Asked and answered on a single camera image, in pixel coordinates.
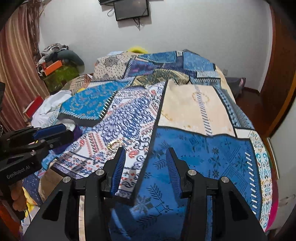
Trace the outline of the person's left hand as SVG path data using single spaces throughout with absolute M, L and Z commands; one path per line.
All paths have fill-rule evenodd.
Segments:
M 10 190 L 11 198 L 13 200 L 13 209 L 16 211 L 24 211 L 27 208 L 27 204 L 22 181 L 18 181 L 11 185 Z

